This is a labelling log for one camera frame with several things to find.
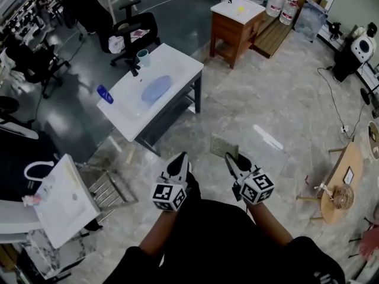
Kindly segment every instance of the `small fan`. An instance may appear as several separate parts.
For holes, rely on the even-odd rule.
[[[336,209],[349,209],[354,202],[354,191],[348,184],[337,186],[333,194],[333,205]]]

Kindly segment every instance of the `black shirt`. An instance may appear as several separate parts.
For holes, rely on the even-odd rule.
[[[199,279],[345,283],[339,265],[311,239],[299,237],[280,247],[245,211],[216,201],[185,202],[166,247],[161,267],[139,247],[130,247],[104,284],[130,278],[173,283]]]

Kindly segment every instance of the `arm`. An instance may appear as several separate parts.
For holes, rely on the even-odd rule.
[[[249,208],[251,216],[253,216],[256,226],[273,241],[281,246],[286,246],[293,240],[291,234],[275,219],[262,202],[256,205],[252,205],[248,201],[245,201],[245,203]]]
[[[178,212],[163,211],[139,245],[147,255],[158,261],[158,264],[164,255],[165,244],[174,227],[177,215]]]

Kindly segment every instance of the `white countertop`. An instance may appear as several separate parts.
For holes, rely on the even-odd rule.
[[[164,43],[150,54],[150,63],[149,67],[141,66],[138,76],[133,77],[128,72],[112,87],[109,92],[114,99],[113,104],[102,98],[97,103],[97,107],[129,142],[204,67],[202,63]],[[153,105],[143,102],[141,95],[145,87],[165,75],[171,77],[171,87]]]
[[[246,24],[252,18],[264,12],[265,8],[250,0],[232,0],[232,3],[226,0],[211,7],[211,11]]]
[[[64,155],[44,178],[37,194],[44,200],[33,207],[56,249],[100,214],[68,154]]]

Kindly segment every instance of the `black sleeve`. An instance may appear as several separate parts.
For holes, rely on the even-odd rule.
[[[158,272],[159,266],[151,257],[137,246],[130,247],[125,255],[103,284],[123,282],[120,279],[150,279]]]
[[[345,284],[345,274],[331,257],[308,237],[297,237],[285,248],[290,263],[288,271],[296,272],[303,283]]]

